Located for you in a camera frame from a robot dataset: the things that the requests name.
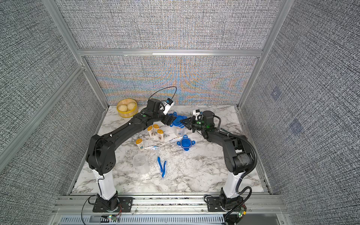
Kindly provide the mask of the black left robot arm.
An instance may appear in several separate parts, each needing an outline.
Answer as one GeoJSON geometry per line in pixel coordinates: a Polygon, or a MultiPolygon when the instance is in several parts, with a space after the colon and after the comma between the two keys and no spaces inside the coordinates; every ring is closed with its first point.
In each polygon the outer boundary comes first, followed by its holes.
{"type": "Polygon", "coordinates": [[[91,137],[85,160],[95,175],[99,188],[97,200],[104,210],[114,212],[119,205],[118,191],[115,188],[112,174],[116,165],[115,151],[125,141],[146,130],[155,122],[171,125],[175,117],[169,115],[168,112],[173,105],[174,101],[170,98],[165,101],[150,98],[147,106],[124,125],[102,136],[93,135],[91,137]]]}

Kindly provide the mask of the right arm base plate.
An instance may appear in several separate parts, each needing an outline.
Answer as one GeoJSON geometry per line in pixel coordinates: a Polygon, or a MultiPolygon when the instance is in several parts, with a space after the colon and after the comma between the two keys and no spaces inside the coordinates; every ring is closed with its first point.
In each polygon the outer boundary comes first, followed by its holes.
{"type": "Polygon", "coordinates": [[[223,198],[220,196],[207,195],[204,198],[208,212],[229,212],[243,202],[243,197],[223,198]]]}

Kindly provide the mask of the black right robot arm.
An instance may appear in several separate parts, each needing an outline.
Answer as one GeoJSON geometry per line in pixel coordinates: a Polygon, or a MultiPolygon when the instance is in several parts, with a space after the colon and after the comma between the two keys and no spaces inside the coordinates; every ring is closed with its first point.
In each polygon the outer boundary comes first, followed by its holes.
{"type": "Polygon", "coordinates": [[[236,135],[220,127],[221,119],[212,111],[195,110],[193,116],[181,120],[181,124],[193,133],[198,131],[210,143],[222,147],[224,162],[228,170],[225,185],[219,195],[220,206],[230,211],[243,205],[245,199],[241,197],[251,188],[245,187],[239,191],[243,179],[251,173],[258,161],[257,152],[244,135],[236,135]]]}

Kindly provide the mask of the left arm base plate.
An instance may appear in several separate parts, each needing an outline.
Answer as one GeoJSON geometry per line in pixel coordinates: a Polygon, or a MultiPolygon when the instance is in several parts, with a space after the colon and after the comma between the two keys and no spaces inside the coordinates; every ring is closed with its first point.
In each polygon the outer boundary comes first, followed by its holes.
{"type": "Polygon", "coordinates": [[[131,212],[133,200],[134,199],[132,197],[113,197],[110,200],[98,197],[94,203],[92,212],[131,212]]]}

